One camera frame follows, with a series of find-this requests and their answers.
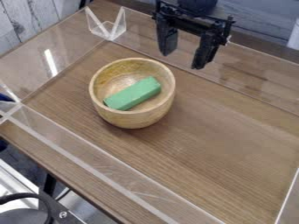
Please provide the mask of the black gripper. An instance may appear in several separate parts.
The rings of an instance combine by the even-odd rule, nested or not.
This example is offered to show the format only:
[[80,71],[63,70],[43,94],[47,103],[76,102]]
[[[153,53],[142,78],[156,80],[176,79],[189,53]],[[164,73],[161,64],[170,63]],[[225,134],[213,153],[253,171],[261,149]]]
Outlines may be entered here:
[[[230,26],[234,19],[221,16],[216,10],[218,0],[154,0],[153,20],[156,23],[157,45],[162,56],[177,47],[177,31],[182,30],[200,37],[200,46],[194,51],[192,69],[202,69],[212,62],[218,43],[229,41]],[[212,32],[213,36],[201,36]]]

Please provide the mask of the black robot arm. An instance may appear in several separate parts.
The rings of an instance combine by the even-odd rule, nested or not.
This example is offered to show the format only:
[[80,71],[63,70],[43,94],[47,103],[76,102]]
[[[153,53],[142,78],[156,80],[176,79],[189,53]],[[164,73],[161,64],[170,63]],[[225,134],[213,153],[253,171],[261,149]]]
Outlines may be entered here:
[[194,50],[190,68],[202,69],[212,62],[220,46],[229,42],[233,17],[212,15],[218,0],[177,0],[169,3],[154,0],[152,19],[156,24],[158,51],[168,56],[177,48],[178,31],[188,32],[200,38]]

